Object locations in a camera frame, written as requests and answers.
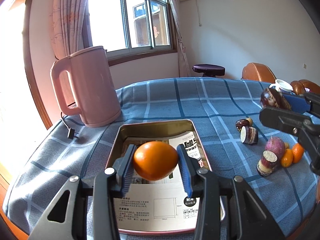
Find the orange mandarin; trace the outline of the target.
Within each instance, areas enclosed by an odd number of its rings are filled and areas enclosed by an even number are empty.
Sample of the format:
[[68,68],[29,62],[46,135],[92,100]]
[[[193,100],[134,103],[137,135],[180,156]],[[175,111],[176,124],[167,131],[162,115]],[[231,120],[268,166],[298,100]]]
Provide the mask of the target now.
[[304,154],[304,148],[302,147],[301,144],[296,143],[294,144],[294,146],[292,147],[292,153],[293,153],[293,163],[298,163]]

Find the purple round radish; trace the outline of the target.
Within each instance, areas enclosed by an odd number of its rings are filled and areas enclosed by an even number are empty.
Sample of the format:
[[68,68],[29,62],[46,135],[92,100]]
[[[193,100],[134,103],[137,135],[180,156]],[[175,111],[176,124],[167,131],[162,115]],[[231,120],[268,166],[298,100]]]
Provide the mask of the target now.
[[273,152],[281,159],[285,153],[285,143],[279,137],[271,137],[265,145],[265,150]]

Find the small orange kumquat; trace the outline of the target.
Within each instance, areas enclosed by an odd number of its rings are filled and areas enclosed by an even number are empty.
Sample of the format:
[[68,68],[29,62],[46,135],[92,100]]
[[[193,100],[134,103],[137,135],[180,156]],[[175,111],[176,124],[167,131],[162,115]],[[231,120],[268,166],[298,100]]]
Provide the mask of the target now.
[[284,152],[283,157],[281,158],[280,164],[282,167],[289,167],[293,162],[293,152],[290,148],[287,148]]

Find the large orange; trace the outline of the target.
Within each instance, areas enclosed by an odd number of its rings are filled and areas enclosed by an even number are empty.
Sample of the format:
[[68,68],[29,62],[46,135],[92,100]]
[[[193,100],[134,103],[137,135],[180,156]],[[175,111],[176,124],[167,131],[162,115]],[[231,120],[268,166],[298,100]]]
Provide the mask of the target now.
[[171,174],[178,160],[178,153],[172,146],[161,141],[150,141],[135,151],[133,167],[142,178],[157,181]]

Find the white cartoon enamel mug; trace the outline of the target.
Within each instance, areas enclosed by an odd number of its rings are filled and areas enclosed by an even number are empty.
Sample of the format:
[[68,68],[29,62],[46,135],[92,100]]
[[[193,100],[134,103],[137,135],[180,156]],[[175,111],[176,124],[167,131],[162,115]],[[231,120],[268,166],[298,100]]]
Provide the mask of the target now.
[[293,87],[286,81],[281,79],[275,79],[274,83],[269,85],[269,88],[273,88],[278,92],[292,93]]

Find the small yellow longan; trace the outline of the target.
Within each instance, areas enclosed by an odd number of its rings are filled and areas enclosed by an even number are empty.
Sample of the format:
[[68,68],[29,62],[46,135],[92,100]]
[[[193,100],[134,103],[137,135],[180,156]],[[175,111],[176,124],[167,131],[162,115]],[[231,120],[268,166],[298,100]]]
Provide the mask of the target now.
[[249,126],[253,126],[253,120],[251,118],[246,118],[246,120],[249,122]]

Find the printed paper leaflet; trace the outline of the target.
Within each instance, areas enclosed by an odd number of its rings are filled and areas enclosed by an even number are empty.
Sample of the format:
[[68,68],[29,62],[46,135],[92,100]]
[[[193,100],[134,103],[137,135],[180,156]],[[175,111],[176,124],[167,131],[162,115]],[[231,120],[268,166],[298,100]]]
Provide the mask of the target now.
[[121,232],[176,233],[195,229],[199,199],[187,196],[179,168],[175,167],[157,181],[134,173],[128,193],[115,199],[114,207]]

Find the pink metal tin box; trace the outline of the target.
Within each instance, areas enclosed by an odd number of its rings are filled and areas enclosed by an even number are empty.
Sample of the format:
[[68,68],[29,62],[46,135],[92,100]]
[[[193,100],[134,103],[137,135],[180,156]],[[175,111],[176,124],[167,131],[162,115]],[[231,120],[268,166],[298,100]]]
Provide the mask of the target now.
[[[208,170],[211,169],[194,123],[188,119],[122,125],[116,135],[116,139],[112,146],[106,166],[113,166],[113,163],[116,161],[116,159],[125,154],[129,145],[134,144],[136,146],[140,146],[148,141],[161,141],[169,144],[173,148],[176,148],[178,145],[182,144],[184,145],[188,155],[197,159],[200,167],[204,167]],[[132,235],[176,234],[167,232],[158,234],[141,234],[121,231],[120,233]]]

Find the dark water chestnut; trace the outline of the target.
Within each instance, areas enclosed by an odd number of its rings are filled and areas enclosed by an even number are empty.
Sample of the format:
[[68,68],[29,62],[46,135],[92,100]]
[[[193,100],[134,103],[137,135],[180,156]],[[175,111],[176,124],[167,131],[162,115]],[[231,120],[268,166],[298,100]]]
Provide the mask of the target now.
[[239,119],[235,122],[235,127],[239,132],[244,126],[249,126],[249,122],[246,119]]

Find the brown leather sofa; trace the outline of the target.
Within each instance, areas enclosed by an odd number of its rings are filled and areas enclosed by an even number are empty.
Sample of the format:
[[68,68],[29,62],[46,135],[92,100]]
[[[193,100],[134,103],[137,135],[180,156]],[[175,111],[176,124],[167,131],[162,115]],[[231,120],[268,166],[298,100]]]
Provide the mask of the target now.
[[[243,68],[242,79],[274,83],[276,76],[267,65],[251,62]],[[297,95],[305,92],[319,94],[319,85],[306,79],[292,81],[290,85],[293,88],[293,92]]]

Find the pink electric kettle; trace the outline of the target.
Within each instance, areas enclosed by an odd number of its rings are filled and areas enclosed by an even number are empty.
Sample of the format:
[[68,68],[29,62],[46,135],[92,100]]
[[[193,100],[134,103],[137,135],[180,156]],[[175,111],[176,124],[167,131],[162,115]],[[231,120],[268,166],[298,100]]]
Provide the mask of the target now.
[[[60,75],[67,72],[76,107],[68,107]],[[79,115],[91,128],[112,123],[121,114],[106,51],[102,46],[79,50],[53,63],[50,78],[57,104],[65,115]]]

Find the dark purple round stool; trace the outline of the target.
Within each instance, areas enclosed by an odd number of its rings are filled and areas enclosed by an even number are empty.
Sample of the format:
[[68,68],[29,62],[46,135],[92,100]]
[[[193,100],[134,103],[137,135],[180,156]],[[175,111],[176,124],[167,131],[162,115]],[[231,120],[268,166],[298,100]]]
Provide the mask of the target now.
[[225,68],[215,64],[196,64],[193,65],[193,71],[202,73],[203,77],[217,77],[225,75]]

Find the pink right curtain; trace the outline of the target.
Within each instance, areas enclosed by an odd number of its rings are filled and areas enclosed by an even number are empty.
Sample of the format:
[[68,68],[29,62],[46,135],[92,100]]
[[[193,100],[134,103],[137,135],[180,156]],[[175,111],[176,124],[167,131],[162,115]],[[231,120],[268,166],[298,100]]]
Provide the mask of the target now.
[[178,67],[180,77],[190,76],[190,67],[185,53],[180,24],[180,0],[169,0],[177,36]]

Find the pink left curtain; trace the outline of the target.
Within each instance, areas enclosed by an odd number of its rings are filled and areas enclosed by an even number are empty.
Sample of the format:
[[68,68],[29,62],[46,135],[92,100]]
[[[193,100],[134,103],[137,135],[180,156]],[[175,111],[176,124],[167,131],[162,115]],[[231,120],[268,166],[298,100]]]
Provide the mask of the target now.
[[50,1],[50,41],[56,59],[80,50],[86,3],[87,0]]

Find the window with brown frame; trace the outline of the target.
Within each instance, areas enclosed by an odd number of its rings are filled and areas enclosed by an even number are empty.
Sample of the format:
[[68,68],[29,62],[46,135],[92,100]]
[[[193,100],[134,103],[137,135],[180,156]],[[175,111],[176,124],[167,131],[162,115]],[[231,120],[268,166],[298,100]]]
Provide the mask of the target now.
[[82,39],[103,46],[110,65],[177,50],[169,0],[87,0]]

